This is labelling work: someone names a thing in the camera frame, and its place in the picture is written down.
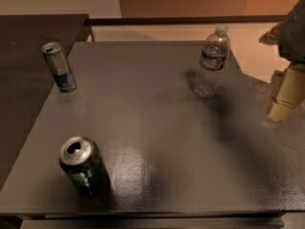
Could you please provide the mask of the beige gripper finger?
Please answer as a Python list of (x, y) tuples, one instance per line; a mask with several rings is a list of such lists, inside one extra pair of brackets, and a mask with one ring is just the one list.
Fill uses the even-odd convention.
[(267, 105), (266, 118), (273, 122), (283, 122), (304, 99), (305, 65), (291, 63), (284, 72), (274, 72), (271, 101)]
[(259, 42), (264, 45), (273, 46), (279, 42), (279, 35), (281, 33), (282, 23), (277, 23), (269, 31), (260, 36)]

